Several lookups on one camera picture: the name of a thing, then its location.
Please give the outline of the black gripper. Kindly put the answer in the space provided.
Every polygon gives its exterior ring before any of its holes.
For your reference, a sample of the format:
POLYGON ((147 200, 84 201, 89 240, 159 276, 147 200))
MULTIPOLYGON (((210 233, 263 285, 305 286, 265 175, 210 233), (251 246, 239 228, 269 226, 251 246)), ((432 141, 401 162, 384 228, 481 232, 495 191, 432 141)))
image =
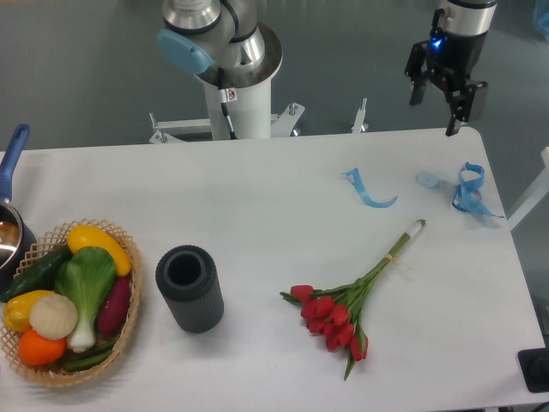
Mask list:
POLYGON ((488 83, 471 78, 492 23, 495 1, 441 1, 435 10, 430 38, 412 46, 405 76, 410 80, 410 106, 423 101, 426 84, 446 85, 450 120, 445 135, 456 135, 463 124, 481 117, 488 83))

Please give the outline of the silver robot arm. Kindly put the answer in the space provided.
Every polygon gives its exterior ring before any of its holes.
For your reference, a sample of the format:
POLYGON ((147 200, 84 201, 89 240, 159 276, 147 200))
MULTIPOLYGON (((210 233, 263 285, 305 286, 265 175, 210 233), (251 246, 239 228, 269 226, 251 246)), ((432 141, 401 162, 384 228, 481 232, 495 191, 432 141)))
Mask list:
MULTIPOLYGON (((441 1, 428 39, 410 51, 404 74, 420 104, 427 84, 449 105, 446 136, 479 118, 488 85, 471 77, 497 4, 494 1, 441 1)), ((203 84, 209 125, 216 140, 291 136, 304 108, 290 104, 270 111, 271 79, 281 66, 275 33, 257 19, 254 1, 165 1, 165 24, 157 44, 166 59, 203 84)))

